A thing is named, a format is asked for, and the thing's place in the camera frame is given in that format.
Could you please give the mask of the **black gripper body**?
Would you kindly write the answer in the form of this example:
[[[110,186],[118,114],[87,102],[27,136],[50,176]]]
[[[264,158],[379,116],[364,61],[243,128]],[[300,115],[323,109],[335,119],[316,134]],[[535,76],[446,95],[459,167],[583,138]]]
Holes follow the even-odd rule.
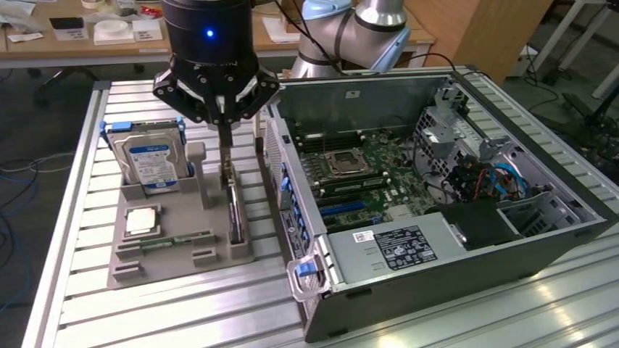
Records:
[[[178,77],[195,70],[212,73],[216,96],[247,93],[259,71],[252,43],[250,1],[164,1],[164,22]]]

